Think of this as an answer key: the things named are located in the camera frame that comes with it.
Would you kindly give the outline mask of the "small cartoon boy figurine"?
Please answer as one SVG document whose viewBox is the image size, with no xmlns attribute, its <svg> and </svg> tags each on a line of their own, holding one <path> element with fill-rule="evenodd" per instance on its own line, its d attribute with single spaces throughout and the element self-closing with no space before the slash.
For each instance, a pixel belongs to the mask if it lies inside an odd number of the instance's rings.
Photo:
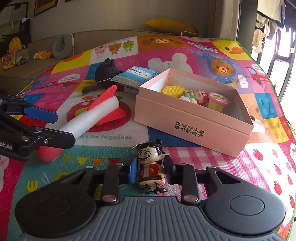
<svg viewBox="0 0 296 241">
<path fill-rule="evenodd" d="M 155 142 L 137 144 L 132 148 L 139 164 L 137 182 L 140 192 L 144 194 L 165 193 L 165 171 L 162 161 L 166 153 L 163 151 L 163 141 L 157 139 Z"/>
</svg>

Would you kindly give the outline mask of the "white foam rocket toy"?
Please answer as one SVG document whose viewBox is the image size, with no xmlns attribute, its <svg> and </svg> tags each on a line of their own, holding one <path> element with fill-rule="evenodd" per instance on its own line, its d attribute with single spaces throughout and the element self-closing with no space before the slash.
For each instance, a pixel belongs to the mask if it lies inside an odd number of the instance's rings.
<svg viewBox="0 0 296 241">
<path fill-rule="evenodd" d="M 76 140 L 96 124 L 108 123 L 126 116 L 126 112 L 119 107 L 119 100 L 115 96 L 116 85 L 111 85 L 88 108 L 72 120 L 56 130 L 54 140 L 47 138 L 37 150 L 43 162 L 55 160 L 64 149 L 70 149 Z"/>
</svg>

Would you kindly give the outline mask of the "pink and teal pig toy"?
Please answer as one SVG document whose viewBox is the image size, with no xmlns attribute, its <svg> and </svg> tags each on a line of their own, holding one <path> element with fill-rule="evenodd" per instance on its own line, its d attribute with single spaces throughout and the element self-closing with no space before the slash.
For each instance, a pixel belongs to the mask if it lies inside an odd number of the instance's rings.
<svg viewBox="0 0 296 241">
<path fill-rule="evenodd" d="M 180 99 L 189 101 L 191 103 L 207 106 L 209 102 L 208 93 L 202 90 L 185 90 L 183 96 Z"/>
</svg>

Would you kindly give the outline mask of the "toy pudding cake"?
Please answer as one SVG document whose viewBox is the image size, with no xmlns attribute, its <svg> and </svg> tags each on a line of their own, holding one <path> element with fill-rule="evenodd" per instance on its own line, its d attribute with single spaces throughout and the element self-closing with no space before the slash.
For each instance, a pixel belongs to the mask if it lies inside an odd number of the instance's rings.
<svg viewBox="0 0 296 241">
<path fill-rule="evenodd" d="M 220 113 L 223 111 L 224 107 L 229 104 L 229 100 L 226 97 L 215 92 L 209 92 L 208 99 L 207 107 Z"/>
</svg>

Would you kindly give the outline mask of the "yellow toy corn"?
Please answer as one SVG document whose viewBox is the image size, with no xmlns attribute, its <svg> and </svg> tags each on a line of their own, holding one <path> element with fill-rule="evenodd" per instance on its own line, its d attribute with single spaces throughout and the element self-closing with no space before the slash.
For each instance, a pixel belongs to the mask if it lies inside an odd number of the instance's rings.
<svg viewBox="0 0 296 241">
<path fill-rule="evenodd" d="M 161 90 L 161 93 L 177 98 L 181 98 L 184 95 L 184 92 L 185 88 L 180 85 L 169 85 Z"/>
</svg>

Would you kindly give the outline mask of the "grey neck pillow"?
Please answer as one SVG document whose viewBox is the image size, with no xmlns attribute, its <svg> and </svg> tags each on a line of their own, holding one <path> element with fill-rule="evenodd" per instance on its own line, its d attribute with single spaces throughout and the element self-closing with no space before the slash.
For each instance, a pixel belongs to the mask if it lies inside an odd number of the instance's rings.
<svg viewBox="0 0 296 241">
<path fill-rule="evenodd" d="M 58 35 L 52 45 L 52 54 L 56 59 L 66 59 L 71 56 L 74 49 L 74 36 L 72 33 Z"/>
</svg>

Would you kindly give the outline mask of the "pink cardboard box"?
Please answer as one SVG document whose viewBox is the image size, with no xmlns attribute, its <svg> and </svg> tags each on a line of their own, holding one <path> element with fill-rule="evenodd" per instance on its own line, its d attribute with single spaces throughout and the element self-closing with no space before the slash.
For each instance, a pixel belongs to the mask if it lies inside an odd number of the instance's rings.
<svg viewBox="0 0 296 241">
<path fill-rule="evenodd" d="M 220 113 L 161 93 L 169 85 L 219 93 L 230 102 Z M 236 89 L 178 69 L 168 69 L 139 87 L 134 120 L 231 157 L 240 154 L 253 130 Z"/>
</svg>

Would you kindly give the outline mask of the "black plush toy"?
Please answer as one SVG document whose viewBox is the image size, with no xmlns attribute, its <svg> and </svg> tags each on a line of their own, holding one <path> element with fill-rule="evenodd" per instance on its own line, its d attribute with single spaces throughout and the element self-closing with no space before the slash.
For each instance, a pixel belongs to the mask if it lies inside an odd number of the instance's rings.
<svg viewBox="0 0 296 241">
<path fill-rule="evenodd" d="M 99 89 L 108 89 L 114 84 L 112 78 L 120 73 L 123 73 L 123 71 L 117 68 L 115 60 L 106 58 L 106 60 L 100 64 L 95 71 L 96 84 L 85 87 L 82 90 L 82 94 L 86 95 Z"/>
</svg>

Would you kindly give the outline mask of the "colourful cartoon play mat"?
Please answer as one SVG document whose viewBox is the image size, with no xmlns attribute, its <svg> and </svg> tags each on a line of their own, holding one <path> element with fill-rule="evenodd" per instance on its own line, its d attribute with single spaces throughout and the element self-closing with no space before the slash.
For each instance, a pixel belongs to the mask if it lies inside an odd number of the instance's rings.
<svg viewBox="0 0 296 241">
<path fill-rule="evenodd" d="M 55 123 L 16 119 L 28 126 L 60 128 L 83 114 L 101 90 L 95 71 L 107 59 L 149 81 L 137 93 L 118 86 L 125 116 L 95 125 L 53 161 L 32 152 L 26 162 L 1 159 L 1 240 L 21 233 L 14 209 L 25 195 L 87 166 L 104 169 L 128 159 L 133 146 L 161 139 L 175 163 L 216 166 L 281 200 L 278 230 L 291 240 L 295 217 L 295 137 L 273 84 L 235 41 L 173 36 L 129 37 L 81 52 L 38 76 L 19 96 L 55 112 Z"/>
</svg>

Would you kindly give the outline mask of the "yellow pillow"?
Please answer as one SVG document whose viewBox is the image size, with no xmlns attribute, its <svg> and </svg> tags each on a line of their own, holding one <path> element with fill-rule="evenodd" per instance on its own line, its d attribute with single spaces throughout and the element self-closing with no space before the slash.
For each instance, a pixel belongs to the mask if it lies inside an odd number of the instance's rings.
<svg viewBox="0 0 296 241">
<path fill-rule="evenodd" d="M 197 30 L 192 25 L 169 18 L 151 19 L 145 22 L 145 26 L 155 32 L 171 33 L 174 35 L 181 35 L 182 32 L 197 33 Z"/>
</svg>

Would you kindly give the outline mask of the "framed wall picture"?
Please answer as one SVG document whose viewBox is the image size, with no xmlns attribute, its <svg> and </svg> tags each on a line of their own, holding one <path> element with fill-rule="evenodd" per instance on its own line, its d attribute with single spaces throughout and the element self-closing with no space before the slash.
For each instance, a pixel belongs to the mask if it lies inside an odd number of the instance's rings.
<svg viewBox="0 0 296 241">
<path fill-rule="evenodd" d="M 37 16 L 58 5 L 58 0 L 35 0 L 34 16 Z"/>
</svg>

